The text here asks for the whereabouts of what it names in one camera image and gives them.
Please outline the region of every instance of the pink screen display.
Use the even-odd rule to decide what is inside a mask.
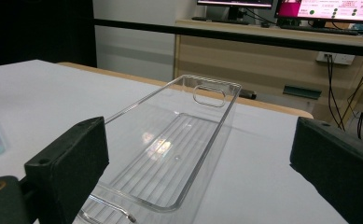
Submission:
[[[279,1],[279,17],[363,21],[363,0]]]

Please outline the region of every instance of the white wall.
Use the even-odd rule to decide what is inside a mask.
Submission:
[[[175,25],[175,20],[199,13],[195,0],[93,0],[94,17]],[[96,26],[99,68],[149,77],[173,79],[175,36]]]

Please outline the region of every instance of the black monitor frame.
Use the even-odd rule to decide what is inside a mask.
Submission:
[[[240,8],[272,9],[273,5],[273,0],[197,0],[197,2],[201,6],[228,7],[230,9],[228,20],[233,21],[243,17]]]
[[[363,23],[363,20],[343,20],[343,19],[330,19],[319,17],[299,17],[299,16],[281,16],[279,15],[280,7],[283,4],[282,0],[278,0],[274,17],[277,19],[289,19],[289,20],[301,20],[301,21],[313,21],[314,27],[324,27],[326,22],[346,22],[346,23]]]

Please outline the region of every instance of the monitor screen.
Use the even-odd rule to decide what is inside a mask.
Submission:
[[[272,8],[273,0],[198,0],[198,5],[214,7],[252,7],[252,8]]]
[[[279,0],[275,17],[363,23],[363,0]]]

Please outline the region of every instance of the wooden desk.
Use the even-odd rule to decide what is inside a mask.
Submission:
[[[108,76],[111,76],[111,77],[122,77],[122,78],[130,79],[130,80],[134,80],[134,81],[139,81],[139,82],[144,82],[144,83],[157,85],[157,86],[163,86],[163,85],[166,84],[165,82],[154,80],[154,79],[149,79],[149,78],[144,78],[144,77],[136,77],[136,76],[131,76],[131,75],[125,75],[125,74],[112,72],[112,71],[108,71],[108,70],[104,70],[104,69],[100,69],[100,68],[88,67],[88,66],[81,65],[81,64],[76,64],[76,63],[59,63],[59,64],[64,65],[64,66],[68,66],[68,67],[78,68],[78,69],[81,69],[81,70],[94,72],[94,73],[108,75]],[[255,100],[248,100],[248,99],[240,98],[240,97],[237,99],[236,102],[239,103],[239,104],[243,104],[243,105],[251,105],[251,106],[255,106],[255,107],[259,107],[259,108],[263,108],[263,109],[269,109],[269,110],[282,112],[282,113],[286,113],[286,114],[291,114],[291,115],[296,115],[296,116],[300,116],[300,117],[311,118],[311,119],[313,118],[313,116],[311,114],[309,114],[308,112],[303,111],[303,110],[299,110],[299,109],[295,109],[295,108],[291,108],[291,107],[267,104],[267,103],[264,103],[264,102],[259,102],[259,101],[255,101]]]
[[[347,49],[363,47],[362,36],[328,35],[204,21],[182,20],[177,21],[176,25],[303,40],[318,45],[341,43]],[[244,89],[256,91],[258,96],[260,93],[268,94],[284,98],[284,101],[296,102],[294,105],[302,104],[303,107],[311,108],[309,112],[316,119],[332,121],[328,110],[328,67],[327,63],[315,60],[318,54],[315,50],[178,35],[175,51],[175,77],[194,74],[237,82]],[[356,107],[363,111],[363,85],[360,85],[362,82],[363,56],[356,56],[351,65],[334,65],[332,89],[345,121],[351,115],[350,108]],[[283,91],[286,85],[321,91],[321,96],[315,100],[285,95]],[[348,99],[355,93],[356,96],[349,107]]]

